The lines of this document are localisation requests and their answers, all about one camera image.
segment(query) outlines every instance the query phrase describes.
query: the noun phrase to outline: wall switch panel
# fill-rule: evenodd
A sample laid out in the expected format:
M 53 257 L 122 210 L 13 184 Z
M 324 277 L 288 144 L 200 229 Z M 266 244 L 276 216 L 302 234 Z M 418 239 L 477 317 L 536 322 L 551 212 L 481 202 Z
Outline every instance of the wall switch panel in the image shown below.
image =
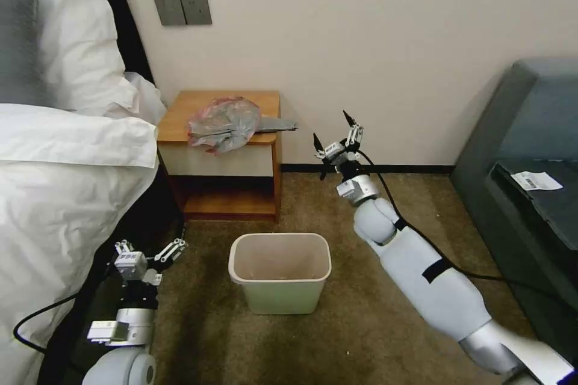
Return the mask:
M 187 25 L 211 25 L 209 0 L 181 0 Z
M 158 16 L 164 26 L 187 25 L 181 0 L 155 0 Z

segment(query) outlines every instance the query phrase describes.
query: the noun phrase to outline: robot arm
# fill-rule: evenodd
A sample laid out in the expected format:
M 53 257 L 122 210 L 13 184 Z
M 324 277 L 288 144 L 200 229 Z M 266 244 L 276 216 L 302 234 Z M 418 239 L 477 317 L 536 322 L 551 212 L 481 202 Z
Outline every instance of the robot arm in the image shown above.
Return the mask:
M 548 385 L 576 377 L 570 363 L 549 346 L 498 325 L 474 284 L 407 225 L 390 202 L 379 197 L 379 190 L 358 162 L 361 134 L 352 131 L 362 128 L 345 115 L 350 125 L 348 138 L 324 149 L 314 136 L 316 156 L 343 175 L 337 192 L 356 207 L 355 233 L 377 254 L 385 272 L 421 317 L 457 341 L 479 366 L 495 374 L 524 371 L 514 380 Z
M 158 307 L 157 287 L 164 270 L 187 247 L 175 239 L 154 257 L 134 251 L 130 242 L 115 244 L 114 266 L 123 278 L 123 298 L 115 320 L 94 321 L 87 339 L 116 349 L 103 355 L 88 371 L 82 385 L 152 385 L 156 361 L 149 354 Z

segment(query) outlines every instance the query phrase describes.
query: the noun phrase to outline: brown carpet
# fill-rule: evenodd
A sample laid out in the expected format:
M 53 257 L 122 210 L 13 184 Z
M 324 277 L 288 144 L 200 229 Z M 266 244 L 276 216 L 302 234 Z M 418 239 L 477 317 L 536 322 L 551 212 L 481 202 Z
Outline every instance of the brown carpet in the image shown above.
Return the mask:
M 337 176 L 284 174 L 278 226 L 192 221 L 189 249 L 160 286 L 153 354 L 157 385 L 499 384 L 451 339 L 429 328 L 352 229 Z M 447 176 L 389 174 L 404 216 L 464 268 L 497 273 Z M 229 248 L 252 232 L 315 232 L 333 272 L 306 316 L 251 314 L 227 270 Z M 499 322 L 531 336 L 506 285 L 475 282 Z

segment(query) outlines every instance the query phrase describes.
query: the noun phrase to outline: drawer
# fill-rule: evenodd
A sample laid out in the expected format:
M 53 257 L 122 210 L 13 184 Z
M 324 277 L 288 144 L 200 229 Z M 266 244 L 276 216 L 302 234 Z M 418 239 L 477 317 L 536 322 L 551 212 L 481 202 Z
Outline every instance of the drawer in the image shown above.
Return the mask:
M 169 174 L 189 176 L 273 176 L 272 146 L 243 146 L 213 155 L 186 144 L 159 143 Z

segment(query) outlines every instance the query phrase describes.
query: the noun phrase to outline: gray pillow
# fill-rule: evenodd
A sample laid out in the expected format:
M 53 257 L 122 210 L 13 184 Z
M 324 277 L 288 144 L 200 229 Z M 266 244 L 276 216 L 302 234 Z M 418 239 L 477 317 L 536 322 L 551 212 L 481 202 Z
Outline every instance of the gray pillow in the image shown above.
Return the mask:
M 38 0 L 0 0 L 0 103 L 52 106 L 38 54 Z

